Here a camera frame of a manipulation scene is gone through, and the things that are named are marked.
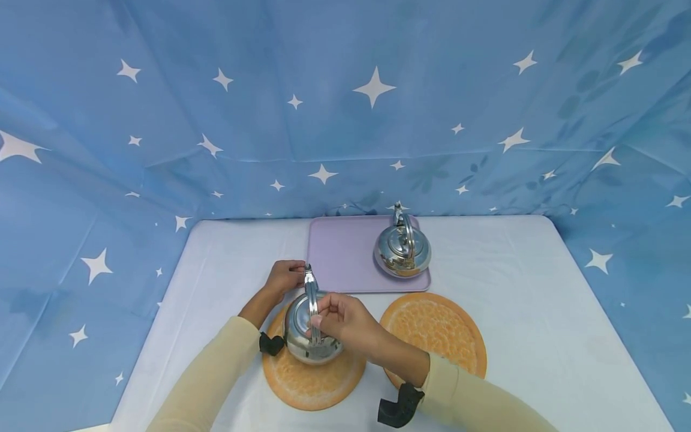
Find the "black wrist strap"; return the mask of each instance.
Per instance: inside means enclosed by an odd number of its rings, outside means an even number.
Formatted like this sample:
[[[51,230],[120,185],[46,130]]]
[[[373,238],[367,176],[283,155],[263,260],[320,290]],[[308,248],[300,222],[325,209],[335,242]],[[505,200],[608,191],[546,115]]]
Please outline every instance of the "black wrist strap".
[[[282,337],[280,336],[274,336],[274,338],[270,338],[269,335],[266,333],[262,332],[261,335],[259,335],[259,352],[260,353],[265,353],[270,355],[271,357],[275,357],[278,355],[278,353],[283,349],[283,346],[285,345],[285,341],[283,340]]]
[[[412,384],[404,382],[398,389],[398,402],[379,401],[377,421],[396,429],[406,426],[413,419],[417,405],[424,396]]]

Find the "person's right hand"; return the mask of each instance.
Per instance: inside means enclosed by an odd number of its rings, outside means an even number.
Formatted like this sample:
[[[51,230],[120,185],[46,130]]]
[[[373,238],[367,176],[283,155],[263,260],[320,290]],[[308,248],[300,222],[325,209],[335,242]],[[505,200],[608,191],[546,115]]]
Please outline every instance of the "person's right hand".
[[[351,351],[377,362],[377,353],[391,337],[384,327],[355,297],[330,292],[317,303],[319,315],[311,324],[325,334],[338,339]]]

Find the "beige sleeve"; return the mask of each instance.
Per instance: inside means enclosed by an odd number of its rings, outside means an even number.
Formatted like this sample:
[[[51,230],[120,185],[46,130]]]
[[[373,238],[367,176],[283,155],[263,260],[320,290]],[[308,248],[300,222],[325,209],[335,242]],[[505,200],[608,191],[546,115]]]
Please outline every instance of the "beige sleeve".
[[[259,331],[232,317],[195,357],[146,432],[208,432],[235,381],[259,352]]]
[[[516,396],[434,354],[422,390],[422,412],[467,432],[556,432]]]

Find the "star-patterned fabric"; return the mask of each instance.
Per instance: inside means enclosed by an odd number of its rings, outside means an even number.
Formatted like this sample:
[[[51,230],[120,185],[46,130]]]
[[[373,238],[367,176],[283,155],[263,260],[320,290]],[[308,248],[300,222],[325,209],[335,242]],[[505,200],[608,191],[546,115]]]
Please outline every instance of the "star-patterned fabric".
[[[0,40],[0,431],[111,420],[199,220],[396,202],[549,217],[691,430],[687,0],[9,0]]]

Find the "white tablecloth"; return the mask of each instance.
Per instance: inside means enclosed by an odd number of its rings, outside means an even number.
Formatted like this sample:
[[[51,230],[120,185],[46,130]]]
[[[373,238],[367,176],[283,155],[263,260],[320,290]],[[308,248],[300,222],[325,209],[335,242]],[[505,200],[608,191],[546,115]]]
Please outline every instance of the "white tablecloth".
[[[258,220],[195,226],[111,432],[145,430],[185,367],[261,287],[272,263],[304,258],[308,225]],[[487,380],[521,397],[560,432],[672,430],[548,219],[439,217],[420,218],[420,225],[434,251],[430,291],[475,320],[487,349]],[[358,297],[380,318],[398,296]],[[294,410],[269,389],[258,355],[214,430],[390,431],[377,424],[381,397],[395,400],[396,392],[380,368],[368,365],[342,403],[316,413]],[[418,413],[406,430],[446,429]]]

